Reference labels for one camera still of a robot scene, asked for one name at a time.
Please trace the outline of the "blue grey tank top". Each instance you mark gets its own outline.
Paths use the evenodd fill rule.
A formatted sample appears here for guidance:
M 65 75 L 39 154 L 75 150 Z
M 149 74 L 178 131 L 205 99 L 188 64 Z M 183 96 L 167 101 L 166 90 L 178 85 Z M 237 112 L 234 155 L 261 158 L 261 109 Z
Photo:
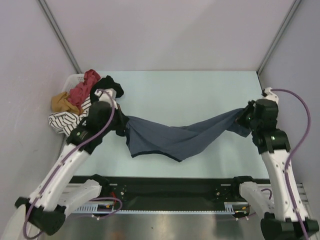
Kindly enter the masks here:
M 223 132 L 246 138 L 251 131 L 236 122 L 238 108 L 187 126 L 167 126 L 129 116 L 125 126 L 126 145 L 131 157 L 159 154 L 177 162 L 203 152 Z

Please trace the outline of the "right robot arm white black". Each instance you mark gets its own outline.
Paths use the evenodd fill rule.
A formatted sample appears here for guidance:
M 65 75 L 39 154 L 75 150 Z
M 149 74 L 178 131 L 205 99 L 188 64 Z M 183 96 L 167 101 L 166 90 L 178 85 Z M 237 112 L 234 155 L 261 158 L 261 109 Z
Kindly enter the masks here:
M 268 199 L 249 176 L 235 177 L 231 196 L 245 199 L 260 219 L 266 240 L 308 240 L 319 230 L 318 221 L 311 219 L 301 200 L 292 169 L 291 148 L 287 134 L 277 128 L 279 97 L 277 89 L 268 87 L 262 98 L 248 102 L 236 122 L 249 129 L 267 169 L 271 195 Z

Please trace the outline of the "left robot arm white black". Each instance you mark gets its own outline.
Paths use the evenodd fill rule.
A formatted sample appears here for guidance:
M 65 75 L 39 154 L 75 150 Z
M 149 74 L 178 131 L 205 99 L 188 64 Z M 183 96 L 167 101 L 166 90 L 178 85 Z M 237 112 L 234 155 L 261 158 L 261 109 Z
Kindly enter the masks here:
M 98 174 L 62 197 L 77 169 L 102 143 L 103 137 L 123 123 L 123 114 L 116 102 L 116 98 L 121 97 L 119 90 L 99 87 L 93 95 L 98 100 L 91 104 L 88 116 L 70 133 L 58 160 L 44 180 L 29 197 L 19 197 L 15 202 L 17 209 L 25 209 L 22 234 L 26 240 L 37 239 L 43 233 L 54 235 L 67 217 L 86 202 L 119 201 L 110 195 L 109 181 Z

